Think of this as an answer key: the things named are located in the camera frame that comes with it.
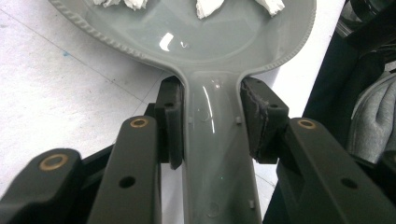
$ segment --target gray fabric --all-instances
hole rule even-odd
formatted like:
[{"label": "gray fabric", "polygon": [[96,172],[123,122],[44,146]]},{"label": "gray fabric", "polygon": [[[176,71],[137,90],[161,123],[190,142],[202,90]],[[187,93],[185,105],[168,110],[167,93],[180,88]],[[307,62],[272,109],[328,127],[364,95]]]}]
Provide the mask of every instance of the gray fabric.
[{"label": "gray fabric", "polygon": [[396,75],[384,74],[362,95],[349,131],[346,150],[376,163],[385,150],[396,149]]}]

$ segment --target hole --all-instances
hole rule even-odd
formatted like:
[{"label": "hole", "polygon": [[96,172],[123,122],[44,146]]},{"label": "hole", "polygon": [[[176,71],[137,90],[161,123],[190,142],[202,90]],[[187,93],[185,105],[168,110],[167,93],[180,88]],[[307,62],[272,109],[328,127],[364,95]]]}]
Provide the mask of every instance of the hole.
[{"label": "hole", "polygon": [[312,127],[312,126],[314,126],[313,123],[308,122],[308,121],[306,121],[306,120],[301,121],[301,124],[303,124],[303,125],[306,126],[306,127]]},{"label": "hole", "polygon": [[316,129],[317,128],[317,125],[314,122],[309,121],[307,119],[300,119],[298,121],[298,124],[305,129]]},{"label": "hole", "polygon": [[172,103],[166,103],[165,104],[165,107],[173,107],[174,106],[174,104],[172,104]]},{"label": "hole", "polygon": [[355,181],[349,179],[349,178],[342,178],[341,179],[341,183],[343,183],[343,185],[347,188],[350,189],[357,189],[358,188],[358,184],[355,183]]},{"label": "hole", "polygon": [[134,122],[134,125],[142,125],[142,124],[144,124],[144,123],[145,123],[145,121],[143,121],[142,119],[140,119],[140,120],[135,121],[135,122]]},{"label": "hole", "polygon": [[64,154],[54,154],[48,156],[39,164],[42,171],[56,170],[67,163],[68,157]]},{"label": "hole", "polygon": [[134,178],[131,176],[125,176],[122,180],[120,180],[120,187],[123,189],[128,189],[129,187],[134,185]]},{"label": "hole", "polygon": [[147,119],[134,119],[131,122],[131,126],[134,128],[143,128],[148,125],[149,121]]}]

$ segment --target brass grommet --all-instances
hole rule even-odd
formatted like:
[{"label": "brass grommet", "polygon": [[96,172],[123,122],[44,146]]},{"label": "brass grommet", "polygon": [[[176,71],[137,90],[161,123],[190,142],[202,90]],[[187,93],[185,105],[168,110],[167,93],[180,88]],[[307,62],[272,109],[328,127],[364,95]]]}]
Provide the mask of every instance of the brass grommet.
[{"label": "brass grommet", "polygon": [[314,122],[307,120],[307,119],[300,119],[298,121],[298,124],[305,129],[316,129],[317,128],[317,125]]},{"label": "brass grommet", "polygon": [[131,126],[134,128],[143,128],[148,125],[149,121],[147,119],[134,119],[131,121]]},{"label": "brass grommet", "polygon": [[[60,161],[57,161],[55,163],[51,163],[51,160],[56,160],[56,159],[61,159]],[[68,157],[64,154],[54,154],[51,156],[48,156],[46,159],[44,159],[42,162],[40,162],[40,170],[42,171],[52,171],[56,170],[63,165],[67,163]]]}]

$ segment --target gray ceramic spoon rest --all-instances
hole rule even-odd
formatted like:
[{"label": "gray ceramic spoon rest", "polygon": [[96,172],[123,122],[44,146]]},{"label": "gray ceramic spoon rest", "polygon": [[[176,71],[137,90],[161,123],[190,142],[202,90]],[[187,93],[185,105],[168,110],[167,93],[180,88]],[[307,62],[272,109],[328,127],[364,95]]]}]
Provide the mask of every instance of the gray ceramic spoon rest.
[{"label": "gray ceramic spoon rest", "polygon": [[123,3],[49,1],[89,35],[182,81],[185,223],[261,223],[240,81],[297,54],[312,29],[316,0],[284,0],[273,18],[254,0],[225,0],[201,21],[196,0],[148,0],[137,11]]}]

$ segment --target white table surface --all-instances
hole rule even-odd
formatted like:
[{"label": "white table surface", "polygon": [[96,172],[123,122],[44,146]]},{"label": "white table surface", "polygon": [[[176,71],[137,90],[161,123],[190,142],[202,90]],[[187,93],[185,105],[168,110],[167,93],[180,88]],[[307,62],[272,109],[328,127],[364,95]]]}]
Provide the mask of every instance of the white table surface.
[{"label": "white table surface", "polygon": [[[303,49],[264,80],[303,114],[344,0],[318,0]],[[121,123],[144,113],[170,74],[86,35],[45,0],[0,0],[0,195],[36,155],[56,147],[83,158],[111,145]],[[277,181],[274,165],[255,163],[262,213]],[[183,223],[181,169],[163,165],[163,223]]]}]

